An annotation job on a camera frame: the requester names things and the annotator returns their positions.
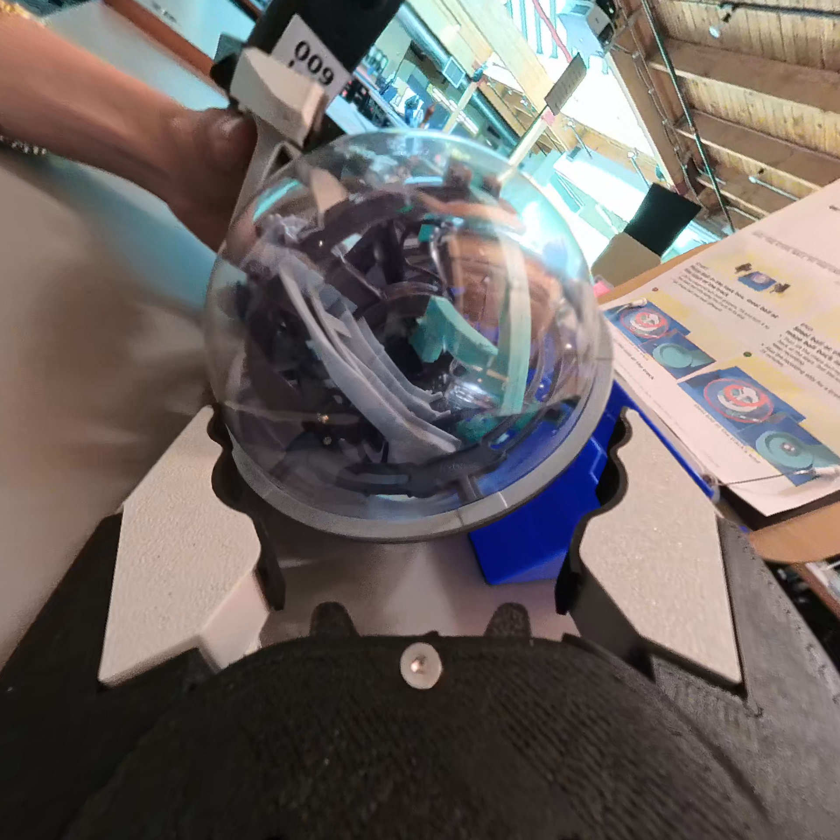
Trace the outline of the printed instruction sheet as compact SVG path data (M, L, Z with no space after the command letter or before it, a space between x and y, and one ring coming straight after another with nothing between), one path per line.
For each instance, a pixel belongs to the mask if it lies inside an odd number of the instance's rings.
M839 183L603 309L616 372L760 515L839 488Z

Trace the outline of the white ceiling projector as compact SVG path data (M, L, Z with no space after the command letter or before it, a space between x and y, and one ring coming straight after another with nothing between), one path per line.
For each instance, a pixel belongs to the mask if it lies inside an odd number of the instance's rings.
M613 1L568 1L559 12L559 21L566 34L566 45L572 55L585 59L604 57L616 24Z

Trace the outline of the person's left hand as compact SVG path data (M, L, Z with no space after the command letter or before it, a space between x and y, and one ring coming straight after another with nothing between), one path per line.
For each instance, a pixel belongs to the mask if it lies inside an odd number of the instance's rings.
M189 109L32 20L4 20L2 43L5 131L153 194L219 250L256 149L250 120Z

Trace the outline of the sign panel on pole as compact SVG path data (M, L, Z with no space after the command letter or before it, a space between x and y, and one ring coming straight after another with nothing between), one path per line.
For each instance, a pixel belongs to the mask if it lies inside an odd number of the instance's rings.
M545 94L544 100L554 117L560 116L566 103L573 97L585 79L588 67L581 53L573 56L570 63Z

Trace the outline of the clear plastic maze ball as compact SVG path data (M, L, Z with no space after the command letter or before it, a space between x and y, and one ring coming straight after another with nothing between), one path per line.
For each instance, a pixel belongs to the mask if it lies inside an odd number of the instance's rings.
M344 135L268 164L205 324L244 483L348 539L504 518L571 467L613 388L562 215L504 157L440 132Z

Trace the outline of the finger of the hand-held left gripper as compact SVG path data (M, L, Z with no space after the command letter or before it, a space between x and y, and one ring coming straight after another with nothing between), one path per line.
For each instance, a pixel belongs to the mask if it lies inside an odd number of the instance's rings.
M246 48L240 54L230 94L257 131L255 150L233 214L237 218L273 173L297 158L310 137L320 130L328 100L317 82L258 48Z

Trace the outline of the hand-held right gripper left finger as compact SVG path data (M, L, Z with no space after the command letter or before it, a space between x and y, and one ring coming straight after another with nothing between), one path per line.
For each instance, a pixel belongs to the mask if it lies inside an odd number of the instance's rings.
M191 650L225 669L260 649L285 602L277 555L241 489L225 428L203 407L121 508L99 681L115 687Z

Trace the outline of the blue plastic bin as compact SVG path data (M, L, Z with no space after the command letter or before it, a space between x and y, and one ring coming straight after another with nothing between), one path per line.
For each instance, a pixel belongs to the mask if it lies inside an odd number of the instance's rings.
M560 574L580 523L617 495L612 451L624 438L623 417L630 410L650 426L670 457L705 495L711 500L718 498L717 489L710 478L703 476L701 467L681 454L627 390L614 381L601 421L563 474L520 508L469 533L487 583L546 581Z

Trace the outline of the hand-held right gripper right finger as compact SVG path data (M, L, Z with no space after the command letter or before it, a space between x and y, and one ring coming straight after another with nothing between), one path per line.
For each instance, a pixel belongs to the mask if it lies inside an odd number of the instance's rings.
M554 586L578 634L645 673L655 658L740 686L719 517L641 414L623 411L605 504L576 530Z

